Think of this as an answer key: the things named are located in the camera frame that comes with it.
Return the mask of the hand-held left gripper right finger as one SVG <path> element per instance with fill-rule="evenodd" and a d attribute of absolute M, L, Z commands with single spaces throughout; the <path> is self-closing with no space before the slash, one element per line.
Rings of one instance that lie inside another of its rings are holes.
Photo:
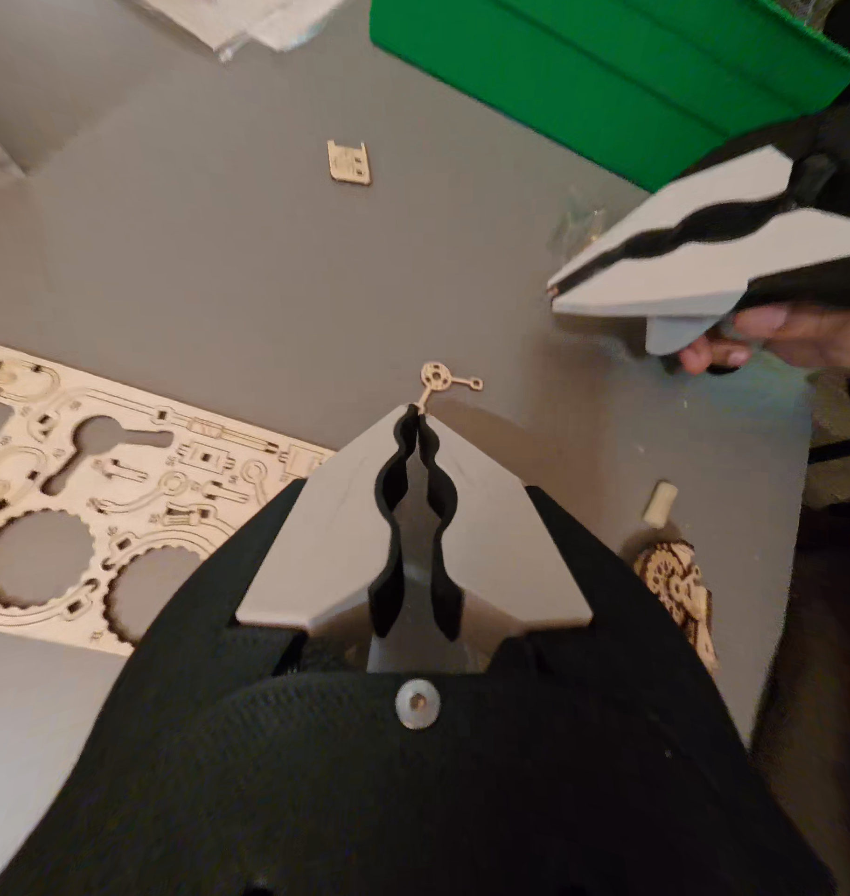
<path fill-rule="evenodd" d="M 593 613 L 518 476 L 437 418 L 419 416 L 438 516 L 431 606 L 449 641 L 582 628 Z"/>

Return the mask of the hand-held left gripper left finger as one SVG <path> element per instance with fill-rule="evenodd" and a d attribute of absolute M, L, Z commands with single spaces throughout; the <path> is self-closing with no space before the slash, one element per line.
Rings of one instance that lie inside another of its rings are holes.
<path fill-rule="evenodd" d="M 237 620 L 358 641 L 386 637 L 404 604 L 397 505 L 419 407 L 391 411 L 318 467 L 251 581 Z"/>

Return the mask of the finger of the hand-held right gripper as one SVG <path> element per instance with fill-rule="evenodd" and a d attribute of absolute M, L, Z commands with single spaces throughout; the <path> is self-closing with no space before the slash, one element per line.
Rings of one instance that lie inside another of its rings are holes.
<path fill-rule="evenodd" d="M 645 350 L 656 357 L 686 348 L 744 300 L 850 297 L 850 219 L 813 209 L 782 214 L 755 233 L 691 242 L 643 259 L 623 259 L 551 301 L 559 317 L 642 318 Z"/>
<path fill-rule="evenodd" d="M 649 196 L 547 284 L 565 293 L 620 261 L 665 255 L 683 245 L 720 242 L 751 233 L 785 196 L 794 160 L 773 145 L 687 175 Z"/>

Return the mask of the wooden disc link piece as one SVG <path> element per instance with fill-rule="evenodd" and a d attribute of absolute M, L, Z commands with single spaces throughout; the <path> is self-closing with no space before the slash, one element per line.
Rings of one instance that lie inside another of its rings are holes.
<path fill-rule="evenodd" d="M 472 392 L 484 390 L 484 381 L 480 377 L 454 375 L 445 364 L 437 361 L 423 364 L 419 372 L 419 380 L 420 396 L 411 406 L 420 415 L 427 412 L 429 401 L 434 395 L 446 392 L 453 387 L 459 386 Z"/>

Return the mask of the wooden puzzle sheet with gear holes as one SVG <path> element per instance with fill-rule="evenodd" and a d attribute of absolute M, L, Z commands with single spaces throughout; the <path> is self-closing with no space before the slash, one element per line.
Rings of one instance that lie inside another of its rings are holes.
<path fill-rule="evenodd" d="M 0 345 L 0 533 L 33 514 L 79 520 L 92 553 L 38 606 L 0 599 L 0 633 L 129 656 L 111 588 L 160 549 L 205 560 L 334 451 Z"/>

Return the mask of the grey desk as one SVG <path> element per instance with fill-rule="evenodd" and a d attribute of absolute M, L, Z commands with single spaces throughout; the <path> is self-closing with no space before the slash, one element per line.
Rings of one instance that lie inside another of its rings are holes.
<path fill-rule="evenodd" d="M 0 894 L 817 894 L 832 890 L 741 734 L 785 609 L 809 414 L 762 359 L 688 379 L 554 325 L 570 185 L 626 185 L 374 49 L 354 4 L 307 46 L 220 66 L 184 46 L 0 192 L 0 342 L 339 447 L 422 362 L 486 381 L 450 426 L 538 490 L 584 633 L 481 674 L 292 670 L 232 621 L 276 499 L 130 659 Z M 337 183 L 327 141 L 368 148 Z M 663 529 L 643 523 L 660 480 Z M 635 558 L 683 539 L 712 594 L 711 675 Z"/>

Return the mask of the person's right hand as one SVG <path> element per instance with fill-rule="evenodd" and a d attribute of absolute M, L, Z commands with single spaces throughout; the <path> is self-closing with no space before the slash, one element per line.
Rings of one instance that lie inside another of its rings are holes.
<path fill-rule="evenodd" d="M 726 330 L 702 334 L 677 354 L 690 375 L 712 367 L 741 368 L 760 350 L 807 370 L 850 372 L 850 310 L 808 302 L 744 310 Z"/>

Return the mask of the clear plastic bag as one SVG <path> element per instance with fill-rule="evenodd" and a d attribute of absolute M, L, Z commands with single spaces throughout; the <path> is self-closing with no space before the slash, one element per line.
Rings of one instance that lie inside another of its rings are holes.
<path fill-rule="evenodd" d="M 548 248 L 560 262 L 586 250 L 606 230 L 607 209 L 593 196 L 570 186 L 562 200 Z"/>

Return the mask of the white wax cylinder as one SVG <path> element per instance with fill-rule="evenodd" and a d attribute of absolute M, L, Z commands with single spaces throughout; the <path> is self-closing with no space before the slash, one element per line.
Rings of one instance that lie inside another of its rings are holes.
<path fill-rule="evenodd" d="M 667 480 L 660 480 L 644 508 L 643 523 L 654 529 L 668 525 L 673 506 L 677 500 L 678 488 Z"/>

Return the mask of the green folder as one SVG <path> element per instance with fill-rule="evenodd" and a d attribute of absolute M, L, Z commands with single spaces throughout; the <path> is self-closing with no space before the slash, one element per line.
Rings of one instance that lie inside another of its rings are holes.
<path fill-rule="evenodd" d="M 650 192 L 850 84 L 850 51 L 775 2 L 376 1 L 369 35 Z"/>

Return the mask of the assembled wooden gear model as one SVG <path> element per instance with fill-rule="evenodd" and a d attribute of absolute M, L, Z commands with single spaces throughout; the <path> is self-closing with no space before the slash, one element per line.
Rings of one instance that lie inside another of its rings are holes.
<path fill-rule="evenodd" d="M 695 548 L 683 539 L 657 542 L 635 558 L 633 569 L 714 675 L 719 660 L 712 640 L 712 594 Z"/>

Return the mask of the small square wooden plate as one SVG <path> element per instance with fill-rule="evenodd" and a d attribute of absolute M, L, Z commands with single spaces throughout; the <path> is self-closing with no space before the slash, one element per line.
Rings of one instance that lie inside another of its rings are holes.
<path fill-rule="evenodd" d="M 328 140 L 327 155 L 329 174 L 334 182 L 367 187 L 372 185 L 369 153 L 364 141 L 359 146 L 345 146 Z"/>

